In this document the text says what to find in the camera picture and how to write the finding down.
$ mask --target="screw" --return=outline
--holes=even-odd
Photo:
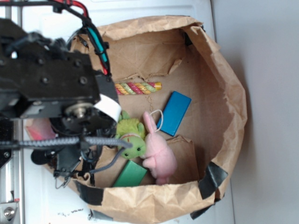
[[[33,102],[33,105],[34,105],[34,106],[39,106],[40,104],[42,104],[42,101],[34,101],[34,102]]]
[[[5,65],[5,61],[3,59],[0,59],[0,66],[4,66]]]
[[[85,113],[86,113],[86,109],[83,108],[83,107],[79,107],[77,108],[76,110],[74,110],[74,115],[80,119],[80,118],[83,118],[85,116]]]
[[[79,68],[81,66],[81,60],[76,59],[74,65]]]
[[[4,155],[5,158],[8,158],[10,156],[10,153],[9,152],[5,152],[3,155]]]
[[[45,61],[42,58],[37,59],[37,63],[39,64],[45,64]]]
[[[81,77],[79,78],[79,82],[80,82],[82,85],[85,85],[85,84],[88,83],[88,80],[87,80],[87,78],[86,78],[85,76],[81,76]]]
[[[7,219],[11,219],[14,217],[14,209],[11,207],[8,207],[4,210],[4,216]]]
[[[44,84],[48,84],[49,83],[49,79],[47,77],[44,77],[41,79],[41,82]]]

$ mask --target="teal wire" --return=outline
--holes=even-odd
[[[91,29],[90,27],[88,27],[87,29],[88,29],[89,33],[92,35],[92,37],[93,37],[95,43],[97,44],[97,47],[100,49],[101,52],[103,52],[103,51],[104,51],[104,48],[103,48],[103,46],[101,45],[101,43],[100,43],[100,41],[99,41],[97,35],[95,34],[94,30]],[[107,57],[106,57],[105,54],[103,54],[103,60],[104,60],[104,62],[107,62]]]

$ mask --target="green plush toy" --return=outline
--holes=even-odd
[[[122,152],[121,156],[125,159],[132,159],[145,154],[146,144],[144,142],[144,125],[139,119],[130,118],[125,111],[121,112],[116,129],[116,138],[133,144],[132,148],[126,148]]]

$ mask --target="red wire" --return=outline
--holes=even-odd
[[[78,1],[73,1],[73,5],[83,9],[83,15],[89,18],[88,11],[85,5],[83,5],[81,2]]]
[[[104,65],[103,65],[103,63],[102,63],[102,61],[101,61],[101,65],[102,65],[102,68],[103,68],[104,75],[107,75],[107,74],[108,74],[108,71],[107,71],[107,69],[105,69],[105,67],[104,67]]]
[[[65,3],[64,0],[53,0],[55,2],[59,2],[59,3]],[[88,15],[88,11],[87,11],[87,8],[85,5],[83,5],[81,2],[78,2],[78,1],[70,1],[70,0],[66,0],[66,3],[70,6],[77,6],[81,9],[83,9],[83,15],[87,18],[89,18],[89,15]]]

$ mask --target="pink bunny plush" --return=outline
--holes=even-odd
[[[177,160],[166,140],[157,133],[154,119],[148,112],[144,112],[143,120],[149,134],[145,137],[146,153],[142,165],[149,168],[156,178],[156,184],[163,185],[169,182],[169,177],[177,169]]]

